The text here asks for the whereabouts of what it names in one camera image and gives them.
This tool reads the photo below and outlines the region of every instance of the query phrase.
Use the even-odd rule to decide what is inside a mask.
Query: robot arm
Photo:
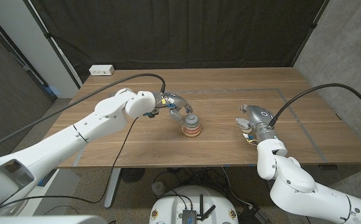
[[[237,125],[244,133],[256,134],[257,171],[265,180],[275,179],[270,197],[278,207],[334,223],[361,223],[361,199],[316,183],[295,158],[285,157],[286,147],[276,131],[268,128],[273,117],[270,111],[250,105],[239,109],[249,120],[237,118]]]
[[[153,93],[156,99],[156,109],[149,114],[150,117],[154,117],[158,114],[160,108],[168,107],[169,116],[177,121],[181,126],[185,125],[185,121],[182,115],[179,114],[179,111],[182,108],[185,108],[186,113],[193,113],[193,108],[188,102],[182,97],[176,95],[175,93]]]
[[[79,122],[19,152],[0,157],[0,205],[26,197],[38,182],[61,162],[89,142],[122,130],[126,115],[137,118],[151,112],[156,101],[151,92],[122,89],[99,102],[95,111]],[[0,209],[7,215],[16,203]]]

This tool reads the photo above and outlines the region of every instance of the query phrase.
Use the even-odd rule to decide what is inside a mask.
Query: black cable
[[[221,186],[220,184],[218,183],[215,183],[214,181],[211,180],[212,184],[209,184],[207,182],[202,182],[201,178],[198,177],[197,174],[201,173],[201,172],[207,172],[208,170],[200,170],[198,172],[194,172],[191,168],[189,168],[189,170],[191,171],[191,173],[193,173],[193,175],[191,176],[191,178],[187,181],[187,182],[190,182],[191,180],[194,180],[194,178],[196,178],[198,181],[195,181],[197,184],[200,184],[200,185],[205,185],[205,186],[208,186],[208,187],[211,187],[211,188],[216,188],[216,189],[219,189],[221,190],[224,195],[227,196],[227,198],[229,198],[229,193],[223,189],[223,186]]]
[[[10,135],[2,138],[2,139],[0,140],[0,143],[6,141],[6,140],[8,140],[8,139],[10,139],[11,137],[13,137],[13,136],[15,136],[15,135],[17,135],[17,134],[19,134],[19,133],[21,133],[21,132],[23,132],[23,131],[31,128],[31,127],[33,127],[34,125],[36,125],[36,124],[38,124],[38,123],[41,123],[41,122],[45,121],[45,120],[48,119],[48,118],[51,118],[52,116],[55,116],[55,115],[58,114],[58,113],[61,113],[61,112],[65,111],[65,110],[69,109],[70,107],[72,107],[72,106],[74,106],[74,105],[76,105],[76,104],[78,104],[78,103],[80,103],[80,102],[88,99],[89,97],[91,97],[91,96],[93,96],[93,95],[95,95],[95,94],[97,94],[97,93],[99,93],[99,92],[101,92],[101,91],[103,91],[103,90],[105,90],[105,89],[107,89],[107,88],[110,88],[110,87],[112,87],[112,86],[114,86],[114,85],[117,85],[117,84],[119,84],[119,83],[123,83],[123,82],[125,82],[125,81],[128,81],[128,80],[133,79],[133,78],[136,78],[136,77],[147,77],[147,76],[149,76],[149,77],[156,77],[156,78],[160,79],[160,80],[162,81],[162,86],[161,86],[160,92],[163,93],[163,92],[165,91],[165,89],[166,89],[166,83],[165,83],[164,79],[161,78],[159,75],[151,74],[151,73],[142,73],[142,74],[131,75],[130,77],[123,78],[123,79],[118,80],[118,81],[115,81],[115,82],[113,82],[113,83],[111,83],[111,84],[109,84],[109,85],[107,85],[107,86],[104,86],[104,87],[102,87],[102,88],[100,88],[100,89],[98,89],[98,90],[95,90],[95,91],[89,93],[88,95],[80,98],[79,100],[76,100],[76,101],[74,101],[73,103],[70,103],[69,105],[63,107],[62,109],[57,110],[56,112],[53,112],[53,113],[51,113],[50,115],[44,116],[43,118],[40,118],[40,119],[38,119],[37,121],[34,121],[34,122],[31,123],[31,124],[28,124],[27,126],[24,126],[23,128],[21,128],[21,129],[15,131],[15,132],[13,132],[12,134],[10,134]]]
[[[306,217],[307,222],[309,222],[309,224],[312,224],[311,221],[309,220],[309,217]]]
[[[187,210],[187,205],[186,205],[186,202],[185,202],[185,201],[183,200],[183,198],[181,197],[182,195],[164,195],[164,196],[162,196],[162,197],[160,197],[160,198],[168,197],[168,196],[179,197],[179,198],[183,201],[183,203],[185,204],[185,210]]]
[[[137,118],[135,118],[135,120],[133,120],[133,122],[132,122],[132,124],[131,124],[131,127],[129,128],[129,131],[128,131],[128,133],[126,134],[126,137],[125,137],[123,146],[121,146],[121,149],[120,149],[119,153],[117,154],[116,160],[114,160],[113,166],[112,166],[111,168],[114,168],[114,165],[116,164],[117,159],[119,158],[119,156],[120,156],[120,154],[121,154],[121,151],[122,151],[123,148],[124,148],[125,142],[126,142],[126,140],[128,139],[128,136],[129,136],[129,134],[130,134],[130,132],[131,132],[131,130],[132,130],[133,124],[136,122],[136,120],[137,120],[138,118],[139,118],[139,117],[137,117]]]
[[[118,155],[117,155],[117,157],[116,157],[113,165],[111,166],[111,169],[114,168],[114,165],[116,164],[116,161],[117,161],[118,157],[120,156],[121,151],[122,151],[123,148],[124,148],[125,142],[126,142],[128,136],[129,136],[129,134],[130,134],[130,132],[131,132],[131,130],[132,130],[133,124],[135,123],[135,121],[136,121],[138,118],[139,118],[139,117],[135,118],[135,120],[132,122],[131,127],[129,128],[129,131],[128,131],[126,137],[125,137],[124,143],[123,143],[123,145],[122,145],[122,147],[121,147],[121,149],[120,149],[120,151],[119,151],[119,153],[118,153]],[[103,198],[105,197],[106,190],[107,190],[107,188],[108,188],[108,184],[109,184],[109,183],[110,183],[110,178],[107,180],[107,184],[106,184],[105,190],[103,191],[103,195],[102,195],[102,196],[100,197],[100,199],[99,199],[98,201],[96,201],[96,202],[92,202],[92,201],[90,201],[90,200],[87,200],[87,199],[84,199],[84,198],[79,198],[79,197],[74,197],[74,196],[43,195],[43,196],[26,197],[26,198],[14,200],[14,201],[9,202],[9,203],[6,203],[6,204],[4,204],[4,205],[1,204],[1,205],[0,205],[0,209],[3,208],[3,207],[5,207],[5,206],[11,205],[11,204],[13,204],[13,203],[16,203],[16,202],[21,202],[21,201],[23,201],[23,200],[29,200],[29,199],[34,199],[34,198],[71,198],[71,199],[81,200],[81,201],[87,202],[87,203],[99,203],[99,202],[102,201]]]
[[[176,193],[175,190],[173,190],[173,189],[172,189],[172,191],[173,191],[176,195],[178,195],[179,197],[185,197],[185,198],[187,198],[187,199],[190,201],[190,209],[193,210],[193,202],[191,201],[190,198],[186,197],[185,195],[179,195],[179,194]]]
[[[171,174],[171,172],[164,171],[164,172],[159,173],[159,174],[154,178],[153,183],[155,183],[156,180],[157,180],[157,178],[158,178],[159,176],[163,175],[163,174]],[[178,179],[178,181],[179,181],[179,184],[182,184],[181,179],[180,179],[177,175],[176,175],[176,177],[177,177],[177,179]]]
[[[215,182],[213,181],[211,178],[210,178],[210,175],[209,175],[209,171],[214,171],[214,173],[216,173],[219,177],[223,178],[223,183],[220,183],[220,182]],[[221,190],[224,195],[226,196],[227,199],[230,200],[230,195],[235,199],[236,202],[238,202],[244,209],[246,208],[245,204],[244,203],[241,203],[241,201],[238,200],[238,195],[236,193],[234,193],[235,195],[231,194],[232,191],[231,191],[231,188],[229,187],[229,184],[228,184],[228,181],[227,181],[227,178],[220,175],[217,171],[213,170],[213,169],[204,169],[203,170],[200,170],[200,171],[197,171],[197,172],[193,172],[194,173],[194,177],[196,178],[200,178],[201,177],[198,177],[198,174],[199,173],[204,173],[205,175],[207,175],[208,179],[210,179],[211,183],[212,184],[208,184],[207,182],[203,182],[202,185],[206,185],[208,187],[211,187],[211,188],[217,188],[219,190]]]
[[[77,214],[77,215],[79,215],[79,213],[77,212],[77,209],[75,209],[75,208],[73,208],[73,207],[71,207],[71,206],[69,206],[69,205],[59,205],[59,206],[56,206],[56,207],[54,207],[54,208],[52,208],[52,209],[50,209],[48,212],[46,212],[45,214],[43,214],[42,216],[44,216],[44,215],[46,215],[46,214],[48,214],[50,211],[52,211],[53,209],[55,209],[55,208],[60,208],[60,207],[68,207],[68,208],[72,208],[74,211],[75,211],[75,213]]]
[[[308,90],[305,90],[303,91],[302,93],[296,95],[294,98],[292,98],[291,100],[289,100],[280,110],[279,112],[276,114],[276,116],[274,116],[272,118],[272,120],[269,122],[269,125],[268,127],[269,128],[273,128],[274,127],[274,124],[276,123],[276,121],[278,120],[280,114],[291,104],[293,103],[294,101],[296,101],[297,99],[299,99],[300,97],[310,93],[310,92],[313,92],[313,91],[316,91],[316,90],[320,90],[321,88],[327,88],[327,87],[341,87],[341,88],[345,88],[349,91],[351,91],[353,94],[355,94],[357,97],[359,97],[359,99],[361,100],[361,94],[356,91],[355,89],[353,89],[352,87],[350,86],[347,86],[347,85],[344,85],[344,84],[340,84],[340,83],[330,83],[330,84],[324,84],[324,85],[318,85],[318,86],[315,86],[313,88],[310,88]]]

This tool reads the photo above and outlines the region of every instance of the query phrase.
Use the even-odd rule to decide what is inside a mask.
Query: orange ring
[[[192,138],[192,137],[198,136],[198,135],[201,133],[201,128],[198,129],[198,131],[197,131],[195,134],[189,134],[189,133],[186,133],[186,132],[184,131],[184,128],[182,127],[182,132],[183,132],[183,134],[186,135],[187,137]]]
[[[199,129],[200,128],[200,124],[199,125],[197,125],[196,127],[194,127],[194,128],[189,128],[189,127],[187,127],[187,126],[183,126],[186,130],[188,130],[188,131],[195,131],[195,130],[197,130],[197,129]]]
[[[182,127],[182,129],[187,134],[195,134],[195,133],[197,133],[197,132],[199,132],[201,130],[201,126],[198,125],[197,128],[194,129],[194,130],[189,130],[189,129],[187,129],[187,127]]]

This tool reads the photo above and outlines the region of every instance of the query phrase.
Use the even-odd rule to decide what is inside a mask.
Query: table leg
[[[111,171],[110,182],[107,187],[105,208],[111,208],[113,206],[114,198],[116,196],[116,190],[120,182],[121,168],[113,168]]]

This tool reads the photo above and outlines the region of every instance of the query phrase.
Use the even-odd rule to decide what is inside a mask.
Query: stacked rings
[[[182,132],[187,137],[196,137],[201,133],[201,125],[199,118],[194,114],[188,114],[185,117],[185,125],[182,127]]]

